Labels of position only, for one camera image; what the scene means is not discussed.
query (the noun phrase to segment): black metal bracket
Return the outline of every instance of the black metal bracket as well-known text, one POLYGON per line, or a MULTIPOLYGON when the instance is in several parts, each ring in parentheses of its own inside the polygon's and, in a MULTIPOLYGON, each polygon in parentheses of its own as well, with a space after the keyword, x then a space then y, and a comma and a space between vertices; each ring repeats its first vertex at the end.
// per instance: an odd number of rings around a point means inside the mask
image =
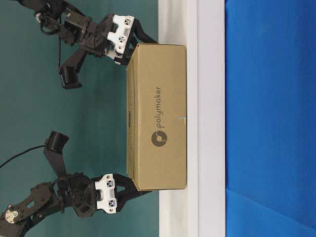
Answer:
POLYGON ((132 179, 122 176, 120 174, 113 174, 115 180, 115 197, 118 201, 117 212, 122 211, 125 204, 134 198, 151 193, 150 191, 140 192, 137 190, 132 179), (122 191, 118 191, 118 186, 124 187, 122 191))
POLYGON ((67 175, 63 148, 68 140, 68 136, 52 131, 45 142, 44 155, 58 177, 67 175))

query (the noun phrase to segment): white strip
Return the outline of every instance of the white strip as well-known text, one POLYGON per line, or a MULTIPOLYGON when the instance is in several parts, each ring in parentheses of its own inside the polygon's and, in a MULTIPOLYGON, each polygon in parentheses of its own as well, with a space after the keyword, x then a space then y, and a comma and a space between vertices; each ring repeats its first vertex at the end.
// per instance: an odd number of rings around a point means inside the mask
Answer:
POLYGON ((225 1, 198 0, 200 237, 225 237, 225 1))

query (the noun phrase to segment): white surface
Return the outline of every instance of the white surface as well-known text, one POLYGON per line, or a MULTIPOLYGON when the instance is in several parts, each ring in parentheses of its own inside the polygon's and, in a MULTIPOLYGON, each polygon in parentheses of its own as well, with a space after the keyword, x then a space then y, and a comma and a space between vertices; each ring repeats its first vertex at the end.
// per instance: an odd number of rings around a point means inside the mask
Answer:
POLYGON ((199 236, 225 237, 225 3, 198 0, 199 236))
POLYGON ((188 186, 160 191, 160 237, 225 236, 224 0, 159 0, 159 42, 188 56, 188 186))

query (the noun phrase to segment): green surface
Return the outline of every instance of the green surface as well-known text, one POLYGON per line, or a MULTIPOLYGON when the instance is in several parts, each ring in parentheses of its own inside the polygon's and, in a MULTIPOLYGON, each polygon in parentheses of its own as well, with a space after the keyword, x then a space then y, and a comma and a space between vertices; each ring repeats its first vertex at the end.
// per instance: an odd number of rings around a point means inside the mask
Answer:
MULTIPOLYGON (((134 15, 158 38, 157 0, 70 0, 99 22, 107 13, 134 15)), ((69 173, 89 177, 126 175, 126 72, 110 59, 88 56, 80 73, 83 88, 64 90, 57 74, 57 38, 40 32, 33 12, 2 0, 0 7, 0 162, 40 145, 51 130, 70 136, 64 149, 69 173)), ((63 46, 63 60, 76 47, 63 46)), ((0 210, 26 198, 37 183, 55 174, 42 150, 0 170, 0 210)), ((55 214, 26 236, 158 236, 158 193, 135 199, 116 215, 97 212, 79 219, 72 209, 55 214)))

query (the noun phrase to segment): polymaker logo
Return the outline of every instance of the polymaker logo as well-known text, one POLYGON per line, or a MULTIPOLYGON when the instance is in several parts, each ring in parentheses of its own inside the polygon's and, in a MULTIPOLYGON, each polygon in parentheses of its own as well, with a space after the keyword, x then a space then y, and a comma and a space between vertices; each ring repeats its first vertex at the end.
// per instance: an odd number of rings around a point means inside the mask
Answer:
POLYGON ((156 147, 162 147, 167 143, 167 134, 163 131, 154 132, 152 135, 152 142, 156 147))

